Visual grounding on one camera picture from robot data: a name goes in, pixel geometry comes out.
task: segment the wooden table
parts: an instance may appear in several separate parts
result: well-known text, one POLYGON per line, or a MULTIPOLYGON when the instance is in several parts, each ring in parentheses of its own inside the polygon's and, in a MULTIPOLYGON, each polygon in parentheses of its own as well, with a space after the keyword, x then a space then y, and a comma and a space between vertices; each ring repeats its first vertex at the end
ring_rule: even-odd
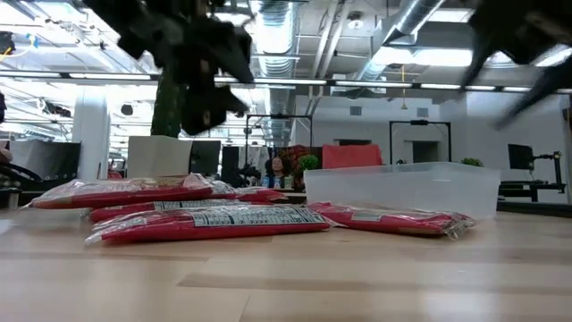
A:
POLYGON ((460 241, 332 229, 89 248, 70 214, 13 218, 1 321, 572 321, 562 218, 499 214, 460 241))

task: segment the ceiling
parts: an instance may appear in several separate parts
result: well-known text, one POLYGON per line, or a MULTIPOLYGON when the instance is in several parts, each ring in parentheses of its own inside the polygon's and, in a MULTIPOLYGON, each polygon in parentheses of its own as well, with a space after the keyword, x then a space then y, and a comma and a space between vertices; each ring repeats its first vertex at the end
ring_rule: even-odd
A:
MULTIPOLYGON (((319 48, 328 21, 331 1, 297 1, 298 8, 295 26, 295 48, 289 59, 294 60, 295 78, 315 78, 312 74, 316 52, 319 48)), ((433 14, 418 32, 413 46, 394 46, 392 55, 383 55, 388 66, 381 75, 387 81, 419 81, 428 83, 458 83, 467 64, 470 62, 471 29, 463 22, 472 12, 475 1, 448 0, 433 14), (451 58, 443 58, 442 50, 452 53, 451 58)), ((348 0, 347 12, 357 17, 360 28, 352 29, 349 20, 336 16, 331 35, 340 24, 341 34, 331 61, 324 69, 323 78, 351 79, 377 52, 372 37, 383 32, 384 23, 390 21, 400 9, 400 0, 348 0)), ((219 15, 221 20, 240 20, 240 17, 219 15)), ((115 45, 119 35, 109 28, 99 17, 78 0, 0 0, 0 31, 14 34, 16 51, 0 61, 1 70, 55 71, 55 72, 107 72, 107 73, 159 73, 153 57, 146 53, 139 61, 126 55, 115 45)), ((256 46, 276 41, 266 39, 252 31, 256 46)), ((326 61, 327 50, 323 61, 326 61)), ((261 63, 265 55, 254 55, 251 69, 260 75, 261 63)), ((506 56, 497 55, 489 62, 480 83, 500 86, 529 86, 540 71, 538 67, 516 67, 506 56)), ((71 110, 75 105, 77 85, 59 82, 26 82, 0 78, 0 89, 7 96, 8 111, 4 133, 26 133, 29 136, 40 133, 56 140, 69 140, 72 119, 42 114, 41 100, 45 100, 71 110)), ((121 113, 120 107, 112 106, 112 148, 125 148, 129 135, 147 135, 151 122, 152 106, 155 100, 155 85, 113 85, 105 90, 114 95, 117 101, 133 105, 132 116, 121 113)), ((235 94, 251 105, 251 113, 266 114, 271 111, 265 99, 264 88, 233 89, 235 94)), ((297 89, 298 95, 307 94, 307 89, 297 89)), ((338 98, 346 99, 341 93, 338 98)), ((439 103, 450 98, 449 92, 433 90, 410 90, 408 97, 426 97, 439 103)), ((401 89, 387 89, 376 97, 401 97, 401 89)), ((244 119, 231 117, 229 122, 211 137, 231 138, 242 143, 244 119)), ((275 126, 270 122, 268 127, 275 126)), ((263 131, 253 133, 255 140, 263 139, 263 131)))

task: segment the computer monitor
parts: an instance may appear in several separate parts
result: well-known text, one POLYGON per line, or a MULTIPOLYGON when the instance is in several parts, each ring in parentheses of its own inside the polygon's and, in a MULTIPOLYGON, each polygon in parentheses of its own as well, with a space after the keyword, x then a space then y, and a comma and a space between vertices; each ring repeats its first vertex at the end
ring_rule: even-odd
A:
POLYGON ((509 163, 511 169, 534 170, 533 148, 509 144, 509 163))
POLYGON ((189 171, 194 174, 218 173, 221 141, 193 140, 189 171))

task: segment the white wall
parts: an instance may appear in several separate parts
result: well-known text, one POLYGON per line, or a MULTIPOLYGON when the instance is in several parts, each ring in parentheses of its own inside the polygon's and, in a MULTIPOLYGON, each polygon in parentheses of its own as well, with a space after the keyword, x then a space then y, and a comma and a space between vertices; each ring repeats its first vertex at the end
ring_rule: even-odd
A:
MULTIPOLYGON (((531 146, 535 155, 561 151, 565 155, 561 161, 562 179, 568 182, 565 124, 561 114, 561 100, 568 98, 549 97, 507 129, 494 130, 491 124, 519 97, 520 94, 469 93, 460 101, 442 104, 442 119, 452 123, 453 159, 476 157, 486 167, 501 169, 502 180, 526 181, 532 179, 527 171, 509 169, 508 144, 531 146)), ((555 182, 552 161, 538 160, 534 165, 535 179, 555 182)), ((556 191, 541 191, 539 201, 566 203, 568 196, 556 191)))
MULTIPOLYGON (((418 107, 429 109, 429 121, 439 121, 440 108, 428 98, 407 98, 408 109, 401 109, 403 100, 360 98, 349 100, 344 97, 323 97, 314 114, 314 146, 334 144, 335 140, 371 140, 382 150, 383 162, 390 162, 389 121, 410 121, 416 116, 418 107), (350 116, 350 106, 362 106, 361 116, 350 116)), ((297 97, 297 113, 306 111, 307 97, 297 97)), ((293 128, 291 144, 310 144, 309 131, 300 123, 293 128)), ((411 141, 427 140, 439 142, 440 160, 448 157, 447 128, 439 125, 411 126, 393 125, 393 162, 405 159, 412 162, 413 146, 411 141)))

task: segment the ventilation duct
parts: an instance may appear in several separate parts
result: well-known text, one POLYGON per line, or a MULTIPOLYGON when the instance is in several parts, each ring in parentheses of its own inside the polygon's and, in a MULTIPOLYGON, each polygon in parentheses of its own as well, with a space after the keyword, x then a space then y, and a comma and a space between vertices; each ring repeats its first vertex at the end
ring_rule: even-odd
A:
POLYGON ((401 45, 415 45, 416 34, 439 9, 445 0, 403 0, 400 10, 392 17, 382 22, 374 32, 372 39, 377 52, 372 55, 364 68, 356 74, 360 81, 375 81, 381 75, 386 65, 380 64, 386 55, 390 43, 399 42, 401 45))
MULTIPOLYGON (((298 7, 291 2, 263 0, 259 1, 260 23, 257 50, 259 54, 292 55, 295 44, 295 24, 298 7)), ((258 60, 262 77, 291 78, 294 73, 294 61, 289 58, 265 57, 258 60)), ((288 89, 269 89, 265 103, 271 114, 294 114, 295 93, 288 89)), ((271 134, 274 144, 288 143, 289 135, 284 132, 291 122, 273 122, 271 134)))

